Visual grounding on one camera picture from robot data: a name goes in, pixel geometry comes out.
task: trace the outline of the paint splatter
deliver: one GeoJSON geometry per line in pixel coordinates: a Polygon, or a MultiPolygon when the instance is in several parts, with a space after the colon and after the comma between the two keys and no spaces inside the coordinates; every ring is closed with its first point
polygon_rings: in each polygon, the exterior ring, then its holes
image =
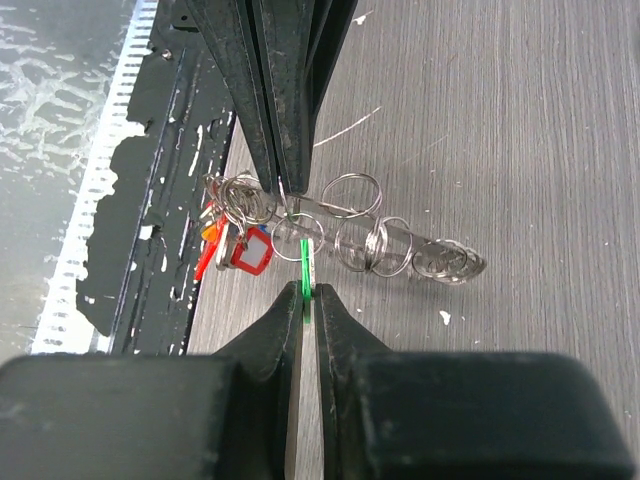
{"type": "Polygon", "coordinates": [[[442,317],[442,321],[445,325],[449,325],[451,322],[451,314],[449,312],[445,312],[444,310],[440,310],[440,316],[442,317]]]}
{"type": "Polygon", "coordinates": [[[362,25],[364,21],[367,19],[367,15],[370,15],[372,13],[373,13],[373,10],[369,10],[364,15],[360,15],[359,17],[356,17],[353,20],[351,20],[351,23],[355,23],[356,25],[362,25]]]}

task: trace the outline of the black plastic part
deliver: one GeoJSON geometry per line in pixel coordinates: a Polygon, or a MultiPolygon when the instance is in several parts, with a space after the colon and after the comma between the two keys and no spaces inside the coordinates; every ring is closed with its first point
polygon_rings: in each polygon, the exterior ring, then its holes
{"type": "Polygon", "coordinates": [[[313,134],[357,0],[186,0],[266,192],[309,188],[313,134]]]}
{"type": "Polygon", "coordinates": [[[171,25],[176,30],[195,33],[198,27],[193,21],[191,12],[187,8],[185,0],[174,0],[171,6],[171,25]]]}
{"type": "Polygon", "coordinates": [[[337,410],[344,478],[633,476],[597,384],[559,355],[366,356],[337,410]]]}
{"type": "Polygon", "coordinates": [[[302,303],[299,284],[287,285],[213,356],[10,362],[0,371],[3,480],[283,479],[287,465],[293,478],[302,303]]]}
{"type": "Polygon", "coordinates": [[[174,6],[158,3],[152,52],[129,104],[128,119],[146,133],[113,155],[115,194],[98,204],[88,277],[77,287],[79,310],[113,335],[114,353],[186,351],[198,298],[202,176],[224,171],[235,121],[200,35],[172,28],[174,6]],[[139,238],[143,227],[152,229],[147,240],[139,238]]]}
{"type": "MultiPolygon", "coordinates": [[[[399,353],[317,286],[325,478],[631,479],[576,361],[399,353]]],[[[300,282],[206,357],[25,357],[0,371],[2,478],[284,479],[295,472],[300,282]]]]}
{"type": "Polygon", "coordinates": [[[389,347],[353,318],[331,285],[317,285],[315,298],[318,377],[325,478],[343,478],[337,405],[344,405],[352,361],[358,356],[389,352],[389,347]]]}

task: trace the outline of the orange key tag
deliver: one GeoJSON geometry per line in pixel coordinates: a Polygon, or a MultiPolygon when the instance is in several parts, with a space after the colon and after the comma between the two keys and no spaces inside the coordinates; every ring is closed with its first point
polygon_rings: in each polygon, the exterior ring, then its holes
{"type": "Polygon", "coordinates": [[[216,253],[218,244],[220,243],[220,232],[225,223],[227,223],[227,217],[223,215],[216,223],[210,225],[202,232],[202,238],[206,243],[202,255],[200,255],[200,259],[198,260],[198,265],[196,266],[194,274],[196,282],[202,280],[205,270],[209,266],[209,263],[211,263],[213,255],[216,253]]]}

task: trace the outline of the red plastic tag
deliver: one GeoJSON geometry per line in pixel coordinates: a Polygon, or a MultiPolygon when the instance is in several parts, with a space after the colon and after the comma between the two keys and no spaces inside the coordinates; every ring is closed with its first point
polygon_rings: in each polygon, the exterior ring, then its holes
{"type": "Polygon", "coordinates": [[[236,246],[231,256],[231,265],[251,275],[260,275],[273,257],[271,237],[260,228],[251,227],[245,244],[239,243],[236,246]]]}

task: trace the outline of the scratch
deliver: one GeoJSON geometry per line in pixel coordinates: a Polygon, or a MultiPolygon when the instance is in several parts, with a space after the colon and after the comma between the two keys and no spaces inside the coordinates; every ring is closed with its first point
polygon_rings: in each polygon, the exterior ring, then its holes
{"type": "Polygon", "coordinates": [[[435,147],[436,145],[438,145],[440,142],[444,141],[447,137],[449,136],[449,134],[447,133],[446,135],[440,137],[438,140],[436,140],[435,142],[427,145],[425,148],[423,148],[422,150],[420,150],[418,153],[416,153],[415,155],[407,158],[405,161],[403,161],[400,166],[404,165],[405,163],[409,163],[411,160],[415,160],[416,158],[418,158],[420,155],[427,153],[429,150],[431,150],[433,147],[435,147]]]}
{"type": "Polygon", "coordinates": [[[338,133],[331,135],[329,138],[325,138],[324,140],[319,141],[318,143],[316,143],[314,145],[314,147],[319,147],[320,145],[323,145],[327,142],[330,142],[331,140],[335,140],[336,138],[338,138],[340,135],[343,135],[345,133],[347,133],[349,130],[351,130],[352,128],[357,127],[358,125],[360,125],[362,122],[364,122],[365,120],[367,120],[371,115],[373,115],[374,113],[376,113],[378,110],[380,110],[382,107],[378,107],[376,108],[373,112],[365,115],[364,117],[362,117],[360,120],[358,120],[356,123],[354,123],[353,125],[351,125],[350,127],[345,128],[344,130],[340,130],[338,133]]]}
{"type": "Polygon", "coordinates": [[[356,17],[353,20],[351,20],[351,23],[357,23],[358,25],[362,25],[364,21],[367,19],[367,15],[370,15],[372,13],[373,13],[373,10],[369,10],[364,15],[360,15],[359,17],[356,17]]]}

